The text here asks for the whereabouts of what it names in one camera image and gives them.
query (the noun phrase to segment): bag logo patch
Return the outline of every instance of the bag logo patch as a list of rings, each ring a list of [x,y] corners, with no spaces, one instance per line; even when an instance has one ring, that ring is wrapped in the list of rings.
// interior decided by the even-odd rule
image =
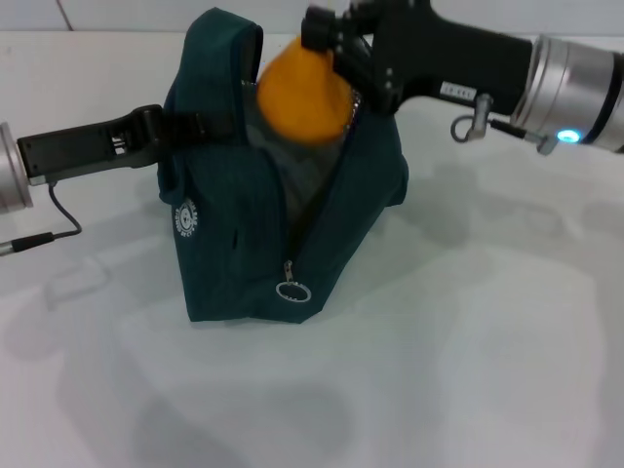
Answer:
[[[191,237],[197,228],[197,207],[192,200],[186,199],[175,210],[175,229],[182,237]]]

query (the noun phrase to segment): orange object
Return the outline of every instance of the orange object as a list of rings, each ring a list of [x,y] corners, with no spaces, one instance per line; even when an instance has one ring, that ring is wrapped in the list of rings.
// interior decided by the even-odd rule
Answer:
[[[283,137],[306,144],[339,138],[353,111],[350,86],[332,70],[332,54],[304,49],[297,37],[264,70],[257,102]]]

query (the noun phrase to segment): metal cylinder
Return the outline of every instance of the metal cylinder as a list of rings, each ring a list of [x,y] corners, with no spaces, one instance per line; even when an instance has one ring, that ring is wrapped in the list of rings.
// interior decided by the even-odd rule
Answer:
[[[0,215],[31,207],[26,170],[5,122],[0,124]]]
[[[544,136],[574,131],[579,140],[590,137],[611,90],[614,56],[613,52],[540,37],[533,49],[526,93],[512,124]]]

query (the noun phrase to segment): teal fabric bag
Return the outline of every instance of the teal fabric bag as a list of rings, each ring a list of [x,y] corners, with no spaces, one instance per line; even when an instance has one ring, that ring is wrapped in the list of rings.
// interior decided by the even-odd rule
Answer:
[[[395,121],[363,104],[303,228],[293,229],[280,170],[246,132],[242,82],[255,81],[261,47],[259,26],[209,10],[186,35],[165,104],[169,112],[230,114],[235,121],[230,140],[178,151],[159,165],[194,322],[305,321],[323,309],[381,212],[406,195],[408,167]]]

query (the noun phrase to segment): zipper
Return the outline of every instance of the zipper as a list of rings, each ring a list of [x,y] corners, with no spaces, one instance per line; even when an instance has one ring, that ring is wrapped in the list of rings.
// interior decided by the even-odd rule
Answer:
[[[323,200],[321,201],[321,203],[319,204],[319,207],[315,211],[312,221],[309,223],[309,228],[307,229],[305,234],[301,237],[300,242],[294,248],[289,249],[287,246],[286,262],[284,263],[285,273],[287,271],[287,265],[290,265],[288,269],[291,271],[291,274],[292,274],[293,263],[296,262],[301,256],[301,254],[305,251],[305,248],[308,246],[308,241],[310,240],[310,237],[312,237],[312,234],[315,233],[317,230],[317,227],[318,227],[317,223],[318,223],[319,217],[325,211],[325,207],[332,193],[335,180],[337,179],[338,174],[342,170],[342,166],[344,166],[347,151],[350,148],[351,143],[353,142],[355,129],[357,128],[358,123],[362,117],[362,107],[363,106],[360,103],[356,104],[356,110],[353,113],[353,120],[351,122],[351,125],[349,126],[347,135],[344,138],[342,147],[340,148],[340,155],[338,157],[338,161],[336,163],[335,168],[333,168],[333,172],[331,173],[330,179],[326,182],[326,188],[325,188],[325,193],[323,194]]]
[[[271,156],[267,154],[265,150],[261,150],[262,156],[264,157],[265,161],[268,163],[269,167],[271,168],[273,179],[275,183],[277,184],[278,191],[279,191],[279,199],[280,199],[279,219],[280,219],[280,232],[281,232],[281,241],[282,241],[281,244],[283,246],[282,258],[284,259],[283,268],[284,268],[284,277],[286,281],[284,283],[280,283],[279,285],[277,285],[276,291],[278,295],[280,295],[282,298],[285,298],[287,300],[292,300],[292,299],[284,296],[280,292],[280,287],[282,287],[283,285],[297,286],[299,288],[304,289],[309,294],[306,300],[303,300],[303,301],[295,300],[294,302],[307,302],[310,300],[310,297],[312,295],[310,290],[308,290],[308,288],[306,288],[304,285],[301,285],[300,283],[297,283],[294,280],[293,265],[297,261],[297,259],[300,257],[301,253],[304,251],[304,248],[308,244],[308,240],[310,239],[311,234],[314,231],[316,231],[317,221],[319,220],[320,215],[325,211],[326,204],[330,198],[330,194],[332,193],[333,184],[335,183],[337,175],[340,173],[340,171],[342,170],[342,166],[344,165],[347,150],[349,149],[353,141],[353,135],[355,134],[355,129],[357,128],[360,118],[362,116],[362,110],[363,110],[362,103],[356,100],[355,107],[356,108],[353,112],[353,119],[351,121],[351,124],[349,125],[349,130],[347,131],[347,134],[344,138],[344,142],[342,143],[342,147],[340,148],[340,155],[338,157],[338,161],[336,162],[336,166],[333,169],[333,172],[331,173],[330,179],[325,184],[326,187],[325,187],[325,193],[323,194],[323,200],[321,201],[321,203],[319,204],[319,207],[314,213],[313,219],[309,223],[309,228],[307,229],[307,232],[301,237],[301,240],[299,241],[299,243],[294,247],[291,247],[291,243],[289,242],[288,226],[286,223],[286,194],[284,193],[284,184],[282,182],[282,179],[280,178],[279,169],[277,168],[277,165],[275,164]]]

